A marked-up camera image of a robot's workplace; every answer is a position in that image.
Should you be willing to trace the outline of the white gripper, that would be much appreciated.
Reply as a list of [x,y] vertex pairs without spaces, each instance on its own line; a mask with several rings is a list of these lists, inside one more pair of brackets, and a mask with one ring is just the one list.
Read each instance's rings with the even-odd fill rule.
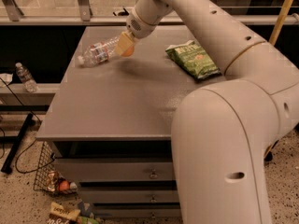
[[115,52],[121,56],[131,46],[135,46],[135,37],[141,39],[149,36],[162,17],[155,10],[134,7],[126,20],[126,27],[132,34],[128,31],[120,34]]

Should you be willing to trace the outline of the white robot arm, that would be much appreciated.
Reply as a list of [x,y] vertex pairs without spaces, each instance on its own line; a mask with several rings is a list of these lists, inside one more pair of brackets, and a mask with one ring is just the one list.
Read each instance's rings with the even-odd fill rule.
[[184,224],[272,224],[263,159],[299,121],[299,70],[209,0],[138,0],[119,51],[176,12],[223,82],[188,94],[173,117],[172,157]]

